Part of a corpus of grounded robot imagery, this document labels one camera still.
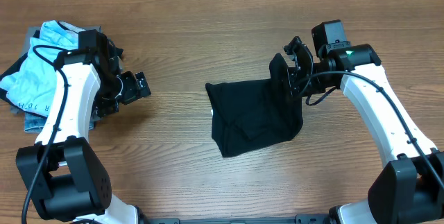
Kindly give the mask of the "black t-shirt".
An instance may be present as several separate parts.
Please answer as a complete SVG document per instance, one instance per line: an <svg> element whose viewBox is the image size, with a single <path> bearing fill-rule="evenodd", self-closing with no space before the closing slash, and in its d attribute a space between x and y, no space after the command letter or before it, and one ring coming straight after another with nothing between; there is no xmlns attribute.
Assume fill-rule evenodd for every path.
<svg viewBox="0 0 444 224"><path fill-rule="evenodd" d="M291 141L300 132L302 101L287 98L287 69L277 53L269 63L269 79L205 85L212 106L212 139L223 157Z"/></svg>

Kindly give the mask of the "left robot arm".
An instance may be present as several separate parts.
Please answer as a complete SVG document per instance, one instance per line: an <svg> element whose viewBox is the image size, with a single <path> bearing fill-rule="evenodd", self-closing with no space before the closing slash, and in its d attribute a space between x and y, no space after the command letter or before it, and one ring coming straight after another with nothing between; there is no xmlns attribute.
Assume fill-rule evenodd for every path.
<svg viewBox="0 0 444 224"><path fill-rule="evenodd" d="M78 34L78 47L59 47L45 59L57 78L46 125L32 146L20 148L16 165L27 188L21 222L29 205L40 218L70 223L147 223L143 211L112 193L110 176L89 144L89 121L151 95L142 72L122 71L113 43L97 30Z"/></svg>

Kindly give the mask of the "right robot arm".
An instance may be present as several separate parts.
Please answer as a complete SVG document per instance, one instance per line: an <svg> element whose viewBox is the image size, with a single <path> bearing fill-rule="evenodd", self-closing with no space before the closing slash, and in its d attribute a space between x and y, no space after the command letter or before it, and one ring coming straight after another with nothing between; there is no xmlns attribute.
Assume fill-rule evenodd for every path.
<svg viewBox="0 0 444 224"><path fill-rule="evenodd" d="M351 44L340 20L315 26L311 36L319 62L299 37L283 48L295 63L284 73L288 97L326 97L341 90L366 124L383 169L366 199L333 207L328 214L303 215L297 222L403 224L442 219L443 151L413 122L373 47Z"/></svg>

